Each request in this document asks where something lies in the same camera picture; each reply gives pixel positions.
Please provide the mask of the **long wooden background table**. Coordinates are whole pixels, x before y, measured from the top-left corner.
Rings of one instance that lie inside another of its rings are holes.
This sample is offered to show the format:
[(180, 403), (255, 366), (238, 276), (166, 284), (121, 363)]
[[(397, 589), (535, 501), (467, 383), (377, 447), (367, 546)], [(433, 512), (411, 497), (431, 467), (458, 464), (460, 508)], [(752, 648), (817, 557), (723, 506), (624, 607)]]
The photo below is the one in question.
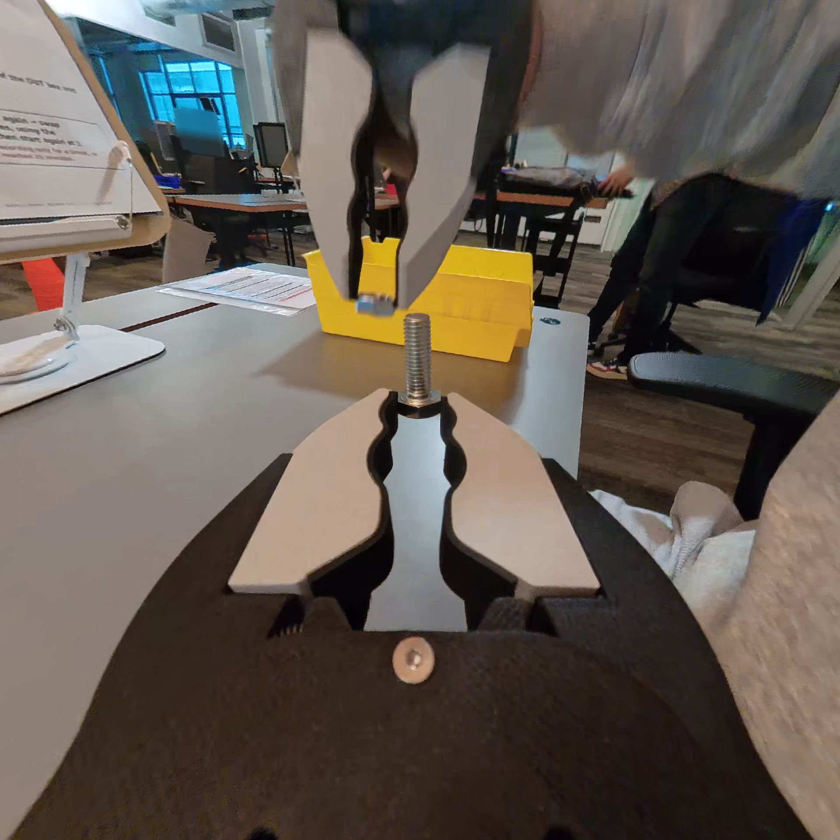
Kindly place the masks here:
[(323, 254), (340, 268), (361, 260), (364, 229), (397, 233), (401, 206), (395, 196), (370, 192), (352, 181), (304, 185), (300, 197), (291, 194), (183, 194), (176, 203), (188, 210), (200, 228), (215, 237), (220, 270), (245, 264), (246, 241), (253, 228), (279, 230), (289, 238), (304, 223), (311, 227)]

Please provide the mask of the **person's right hand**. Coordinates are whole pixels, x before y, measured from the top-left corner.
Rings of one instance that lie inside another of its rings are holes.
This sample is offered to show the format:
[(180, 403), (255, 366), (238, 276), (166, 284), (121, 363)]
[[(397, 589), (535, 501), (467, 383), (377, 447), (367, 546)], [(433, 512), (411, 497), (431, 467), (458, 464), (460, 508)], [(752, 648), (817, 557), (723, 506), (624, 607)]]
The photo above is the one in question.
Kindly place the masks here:
[(387, 182), (399, 186), (411, 182), (416, 169), (416, 151), (411, 141), (385, 126), (375, 135), (373, 147), (374, 159)]

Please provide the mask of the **laminated instruction sheet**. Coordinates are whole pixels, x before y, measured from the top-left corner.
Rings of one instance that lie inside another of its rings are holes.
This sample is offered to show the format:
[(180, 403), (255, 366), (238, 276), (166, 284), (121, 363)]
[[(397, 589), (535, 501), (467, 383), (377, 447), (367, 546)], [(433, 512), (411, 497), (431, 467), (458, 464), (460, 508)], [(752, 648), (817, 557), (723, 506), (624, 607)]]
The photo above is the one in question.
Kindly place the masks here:
[(179, 298), (292, 317), (316, 306), (306, 270), (254, 264), (178, 280), (156, 288)]

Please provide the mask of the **tan instruction board stand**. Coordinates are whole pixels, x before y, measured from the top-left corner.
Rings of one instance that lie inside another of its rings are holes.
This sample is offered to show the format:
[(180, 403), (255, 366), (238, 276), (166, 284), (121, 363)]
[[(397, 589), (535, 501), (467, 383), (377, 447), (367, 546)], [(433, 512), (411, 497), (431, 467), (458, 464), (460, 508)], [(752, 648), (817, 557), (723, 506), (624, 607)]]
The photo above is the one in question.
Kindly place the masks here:
[(1, 2), (2, 264), (66, 258), (53, 329), (2, 343), (1, 414), (156, 359), (162, 342), (82, 324), (90, 256), (170, 229), (165, 197), (76, 40), (45, 2)]

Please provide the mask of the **grey panel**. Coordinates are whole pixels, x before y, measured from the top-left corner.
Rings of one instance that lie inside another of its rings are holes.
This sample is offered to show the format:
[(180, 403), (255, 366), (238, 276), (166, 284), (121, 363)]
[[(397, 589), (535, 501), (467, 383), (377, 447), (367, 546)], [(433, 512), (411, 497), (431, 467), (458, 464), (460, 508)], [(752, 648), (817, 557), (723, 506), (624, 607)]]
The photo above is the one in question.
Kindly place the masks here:
[(173, 217), (164, 242), (161, 284), (202, 277), (208, 273), (207, 254), (214, 235)]

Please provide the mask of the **grey desk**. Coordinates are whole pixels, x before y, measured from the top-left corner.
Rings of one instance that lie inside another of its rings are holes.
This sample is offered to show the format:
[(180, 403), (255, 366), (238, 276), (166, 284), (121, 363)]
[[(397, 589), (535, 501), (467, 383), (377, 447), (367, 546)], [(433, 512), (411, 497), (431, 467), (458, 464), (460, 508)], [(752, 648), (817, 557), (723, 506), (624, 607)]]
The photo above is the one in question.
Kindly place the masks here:
[[(86, 303), (158, 358), (2, 417), (2, 838), (68, 750), (110, 657), (184, 547), (279, 455), (379, 388), (403, 348), (286, 317), (143, 290)], [(577, 477), (588, 318), (535, 308), (507, 363), (434, 354), (434, 384), (498, 417)], [(466, 629), (433, 560), (448, 483), (431, 420), (401, 422), (386, 486), (393, 571), (374, 630)]]

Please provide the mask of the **small black monitor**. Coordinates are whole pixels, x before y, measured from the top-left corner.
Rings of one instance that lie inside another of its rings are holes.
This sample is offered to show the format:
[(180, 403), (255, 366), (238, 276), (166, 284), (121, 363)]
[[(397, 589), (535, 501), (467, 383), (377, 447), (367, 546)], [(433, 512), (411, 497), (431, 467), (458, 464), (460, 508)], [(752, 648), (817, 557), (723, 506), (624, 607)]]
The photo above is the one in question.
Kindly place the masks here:
[(279, 171), (289, 151), (286, 124), (257, 122), (253, 130), (260, 167)]

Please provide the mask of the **yellow plastic bin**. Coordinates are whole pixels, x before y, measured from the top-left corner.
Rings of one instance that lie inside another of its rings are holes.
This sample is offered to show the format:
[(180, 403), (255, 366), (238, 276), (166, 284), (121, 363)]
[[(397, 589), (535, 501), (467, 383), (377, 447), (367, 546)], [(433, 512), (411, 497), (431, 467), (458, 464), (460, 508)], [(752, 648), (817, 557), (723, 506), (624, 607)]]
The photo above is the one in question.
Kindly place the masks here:
[[(304, 254), (325, 333), (404, 345), (405, 310), (389, 318), (359, 314), (336, 291), (320, 250)], [(432, 349), (509, 362), (530, 345), (533, 265), (527, 252), (452, 245), (411, 312), (429, 316)]]

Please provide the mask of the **black bag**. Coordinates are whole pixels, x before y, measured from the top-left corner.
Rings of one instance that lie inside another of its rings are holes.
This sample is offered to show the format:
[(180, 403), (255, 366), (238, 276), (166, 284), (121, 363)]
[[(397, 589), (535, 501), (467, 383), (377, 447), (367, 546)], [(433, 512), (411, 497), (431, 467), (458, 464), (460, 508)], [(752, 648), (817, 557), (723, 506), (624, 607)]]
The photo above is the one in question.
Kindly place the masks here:
[(505, 166), (500, 172), (500, 185), (506, 191), (557, 193), (586, 191), (597, 187), (590, 173), (569, 166), (540, 167)]

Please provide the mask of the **steel hex bolt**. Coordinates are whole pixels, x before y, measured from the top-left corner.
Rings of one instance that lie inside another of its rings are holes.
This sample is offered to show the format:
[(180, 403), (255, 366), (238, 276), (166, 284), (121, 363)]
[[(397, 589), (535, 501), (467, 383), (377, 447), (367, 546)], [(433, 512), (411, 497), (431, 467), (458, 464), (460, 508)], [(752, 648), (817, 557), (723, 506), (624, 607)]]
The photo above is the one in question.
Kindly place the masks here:
[(405, 387), (399, 403), (415, 412), (439, 404), (440, 393), (434, 389), (432, 365), (432, 323), (429, 315), (410, 312), (403, 321)]

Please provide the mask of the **paned window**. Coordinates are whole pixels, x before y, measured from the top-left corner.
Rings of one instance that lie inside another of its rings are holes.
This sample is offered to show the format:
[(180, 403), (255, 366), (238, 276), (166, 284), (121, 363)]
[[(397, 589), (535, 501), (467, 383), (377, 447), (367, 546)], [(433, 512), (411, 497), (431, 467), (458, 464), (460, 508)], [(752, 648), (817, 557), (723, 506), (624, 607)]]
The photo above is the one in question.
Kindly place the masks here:
[(236, 95), (234, 69), (210, 59), (166, 59), (142, 70), (140, 80), (153, 119), (175, 121), (175, 110), (192, 109), (216, 114), (226, 145), (245, 146)]

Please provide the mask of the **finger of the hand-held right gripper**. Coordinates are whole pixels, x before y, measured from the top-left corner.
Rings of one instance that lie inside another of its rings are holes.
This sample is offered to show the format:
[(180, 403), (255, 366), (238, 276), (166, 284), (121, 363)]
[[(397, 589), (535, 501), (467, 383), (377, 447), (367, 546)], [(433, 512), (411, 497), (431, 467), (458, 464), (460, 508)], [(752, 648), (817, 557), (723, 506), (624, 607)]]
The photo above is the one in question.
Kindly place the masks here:
[(354, 301), (361, 280), (367, 208), (366, 142), (374, 104), (367, 59), (338, 29), (309, 29), (299, 172), (321, 256), (338, 293)]
[(489, 60), (489, 47), (457, 44), (413, 80), (416, 165), (396, 259), (400, 310), (410, 310), (438, 273), (475, 194), (472, 169)]

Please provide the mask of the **blue striped jacket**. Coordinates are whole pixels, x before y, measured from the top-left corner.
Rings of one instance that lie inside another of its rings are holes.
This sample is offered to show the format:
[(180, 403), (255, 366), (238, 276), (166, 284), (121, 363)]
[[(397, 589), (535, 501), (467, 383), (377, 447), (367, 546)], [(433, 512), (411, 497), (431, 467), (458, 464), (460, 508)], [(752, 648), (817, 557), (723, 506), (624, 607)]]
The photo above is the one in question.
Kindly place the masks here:
[(757, 327), (767, 321), (782, 299), (783, 292), (790, 285), (796, 267), (810, 248), (823, 222), (826, 208), (832, 201), (824, 197), (808, 200), (794, 198), (785, 202), (774, 230), (764, 271), (763, 298), (755, 322)]

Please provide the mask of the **red floor mat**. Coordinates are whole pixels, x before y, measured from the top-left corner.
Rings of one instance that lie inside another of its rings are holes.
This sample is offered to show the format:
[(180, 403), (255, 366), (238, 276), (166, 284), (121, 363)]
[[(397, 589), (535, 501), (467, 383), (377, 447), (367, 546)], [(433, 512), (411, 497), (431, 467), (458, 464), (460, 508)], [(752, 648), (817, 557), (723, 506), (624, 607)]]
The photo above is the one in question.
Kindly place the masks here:
[(64, 302), (65, 272), (53, 258), (22, 262), (24, 278), (31, 290), (37, 311), (61, 309)]

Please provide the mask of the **black office chair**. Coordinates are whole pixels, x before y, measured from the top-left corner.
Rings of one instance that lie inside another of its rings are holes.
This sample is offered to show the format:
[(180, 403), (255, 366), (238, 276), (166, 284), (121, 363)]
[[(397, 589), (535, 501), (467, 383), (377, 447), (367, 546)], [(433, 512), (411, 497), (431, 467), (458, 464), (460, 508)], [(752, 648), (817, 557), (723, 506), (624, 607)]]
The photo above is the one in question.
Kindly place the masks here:
[(769, 283), (770, 252), (795, 205), (791, 194), (736, 182), (722, 210), (701, 229), (683, 258), (651, 351), (698, 353), (673, 332), (679, 307), (697, 308), (703, 301), (713, 301), (761, 312)]

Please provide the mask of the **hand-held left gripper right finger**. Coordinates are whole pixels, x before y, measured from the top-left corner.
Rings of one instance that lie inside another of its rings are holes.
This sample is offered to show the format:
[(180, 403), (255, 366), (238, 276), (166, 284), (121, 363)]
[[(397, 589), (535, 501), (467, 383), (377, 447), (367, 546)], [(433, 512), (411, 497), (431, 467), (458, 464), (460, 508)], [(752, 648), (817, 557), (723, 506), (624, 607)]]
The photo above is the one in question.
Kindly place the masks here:
[(441, 418), (465, 463), (448, 503), (455, 546), (518, 599), (596, 596), (601, 583), (537, 450), (462, 395), (447, 396)]

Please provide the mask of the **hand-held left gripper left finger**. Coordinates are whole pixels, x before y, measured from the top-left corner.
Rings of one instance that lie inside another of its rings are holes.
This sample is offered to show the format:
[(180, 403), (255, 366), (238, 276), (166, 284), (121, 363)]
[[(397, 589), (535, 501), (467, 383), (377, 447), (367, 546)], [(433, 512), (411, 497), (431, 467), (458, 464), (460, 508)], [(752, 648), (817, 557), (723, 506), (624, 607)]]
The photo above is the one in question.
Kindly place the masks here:
[(316, 581), (382, 536), (394, 399), (373, 391), (293, 450), (228, 579), (232, 592), (311, 595)]

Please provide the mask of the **wooden standing table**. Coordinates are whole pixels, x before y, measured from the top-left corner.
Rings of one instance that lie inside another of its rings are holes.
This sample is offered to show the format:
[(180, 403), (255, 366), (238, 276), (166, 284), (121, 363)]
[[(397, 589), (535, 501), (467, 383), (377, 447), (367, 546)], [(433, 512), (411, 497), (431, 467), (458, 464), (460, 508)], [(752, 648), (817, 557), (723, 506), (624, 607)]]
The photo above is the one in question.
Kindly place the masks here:
[(572, 185), (528, 181), (510, 167), (480, 187), (465, 219), (483, 223), (491, 249), (529, 254), (540, 279), (533, 299), (541, 307), (558, 308), (565, 292), (585, 212), (605, 208), (596, 182)]

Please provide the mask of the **person's torso in grey sweatshirt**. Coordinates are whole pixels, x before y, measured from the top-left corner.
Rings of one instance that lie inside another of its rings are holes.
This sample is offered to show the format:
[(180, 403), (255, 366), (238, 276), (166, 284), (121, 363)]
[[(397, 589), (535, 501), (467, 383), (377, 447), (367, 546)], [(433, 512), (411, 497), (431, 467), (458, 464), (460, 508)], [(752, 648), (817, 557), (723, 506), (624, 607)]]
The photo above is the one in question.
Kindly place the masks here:
[(688, 605), (773, 782), (813, 838), (839, 838), (839, 397), (746, 521), (690, 481), (669, 514), (594, 490)]

